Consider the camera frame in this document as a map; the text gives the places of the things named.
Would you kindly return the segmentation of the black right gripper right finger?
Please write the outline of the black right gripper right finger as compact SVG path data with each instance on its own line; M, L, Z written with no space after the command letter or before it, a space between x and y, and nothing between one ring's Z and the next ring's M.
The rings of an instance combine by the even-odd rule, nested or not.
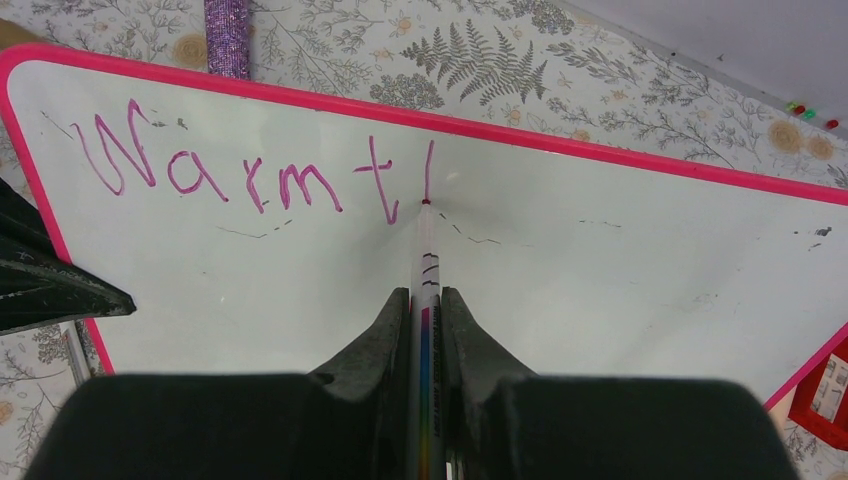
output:
M458 289L441 295L446 393L446 448L459 479L508 479L510 427L499 385L536 373L474 318Z

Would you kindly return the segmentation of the pink framed whiteboard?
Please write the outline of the pink framed whiteboard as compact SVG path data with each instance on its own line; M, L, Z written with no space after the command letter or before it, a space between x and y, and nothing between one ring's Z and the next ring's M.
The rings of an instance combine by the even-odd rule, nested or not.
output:
M539 373L728 379L767 403L840 342L843 190L46 44L1 115L65 259L137 309L115 373L306 371L421 258Z

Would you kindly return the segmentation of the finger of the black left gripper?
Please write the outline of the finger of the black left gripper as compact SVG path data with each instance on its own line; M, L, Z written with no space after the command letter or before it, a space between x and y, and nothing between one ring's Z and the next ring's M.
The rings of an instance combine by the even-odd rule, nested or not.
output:
M38 210L1 183L1 333L136 311L121 289L60 260Z

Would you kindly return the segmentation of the magenta marker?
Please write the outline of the magenta marker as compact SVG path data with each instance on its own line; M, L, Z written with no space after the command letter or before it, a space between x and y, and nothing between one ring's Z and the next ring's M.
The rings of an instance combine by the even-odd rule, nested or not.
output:
M431 200L420 202L410 286L409 477L444 479L439 335L439 257Z

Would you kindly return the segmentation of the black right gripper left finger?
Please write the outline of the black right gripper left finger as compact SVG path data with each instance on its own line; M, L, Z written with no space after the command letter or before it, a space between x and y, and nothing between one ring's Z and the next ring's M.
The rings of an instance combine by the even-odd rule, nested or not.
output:
M410 336L410 294L398 287L370 326L309 372L329 399L321 421L336 478L405 477Z

